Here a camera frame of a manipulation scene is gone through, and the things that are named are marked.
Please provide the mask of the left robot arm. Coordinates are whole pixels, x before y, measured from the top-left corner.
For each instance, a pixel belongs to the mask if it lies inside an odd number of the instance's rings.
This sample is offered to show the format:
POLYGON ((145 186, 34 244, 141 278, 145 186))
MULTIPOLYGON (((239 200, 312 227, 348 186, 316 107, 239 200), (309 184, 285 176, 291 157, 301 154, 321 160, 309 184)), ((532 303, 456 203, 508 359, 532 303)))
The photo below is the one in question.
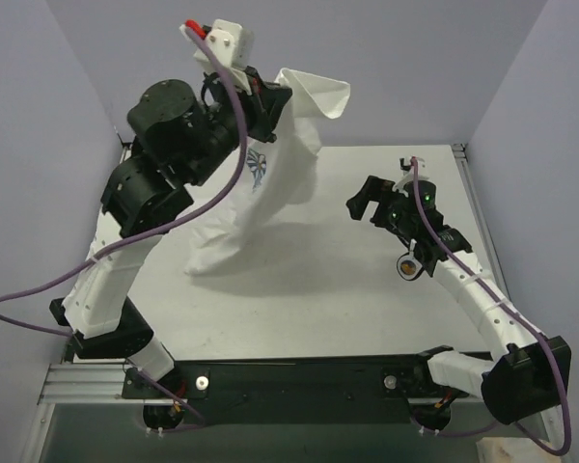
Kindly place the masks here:
POLYGON ((218 74, 206 75, 202 92, 212 95, 212 105, 181 80, 160 81, 129 110, 135 133, 131 155, 106 183, 90 253, 138 234, 145 239, 96 259, 67 297, 49 305, 57 323, 72 330, 78 357, 126 359, 161 397, 178 389, 179 369, 127 294, 160 241, 154 230, 167 233, 168 224, 193 205, 186 185, 203 185, 240 144, 234 108, 218 74))

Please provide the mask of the white t-shirt with flower print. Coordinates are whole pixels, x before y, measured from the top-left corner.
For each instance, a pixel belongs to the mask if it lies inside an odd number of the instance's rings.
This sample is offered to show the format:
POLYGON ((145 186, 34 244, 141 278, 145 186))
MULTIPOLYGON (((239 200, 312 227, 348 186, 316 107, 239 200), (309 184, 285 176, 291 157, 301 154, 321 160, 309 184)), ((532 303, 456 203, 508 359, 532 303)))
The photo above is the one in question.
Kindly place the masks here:
POLYGON ((339 118, 351 86, 291 68, 281 68, 275 82, 292 90, 275 129, 277 140, 251 141, 235 187, 193 222, 184 266, 191 277, 219 271, 284 207, 314 195, 322 148, 316 121, 339 118))

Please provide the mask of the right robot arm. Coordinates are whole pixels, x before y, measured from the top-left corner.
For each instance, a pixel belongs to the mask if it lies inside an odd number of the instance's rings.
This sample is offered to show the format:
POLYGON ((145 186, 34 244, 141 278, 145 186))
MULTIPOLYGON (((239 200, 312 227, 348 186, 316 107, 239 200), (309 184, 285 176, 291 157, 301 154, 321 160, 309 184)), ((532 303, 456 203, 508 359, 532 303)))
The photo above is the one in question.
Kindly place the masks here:
POLYGON ((567 392, 571 351, 561 337, 548 338, 513 306, 483 267, 472 245, 447 225, 435 206, 436 186, 421 179, 397 186, 369 176, 346 207, 398 238, 406 251, 396 263, 408 282, 427 275, 448 291, 477 329, 489 359, 451 347, 427 352, 428 380, 480 398, 500 423, 511 424, 561 406, 567 392))

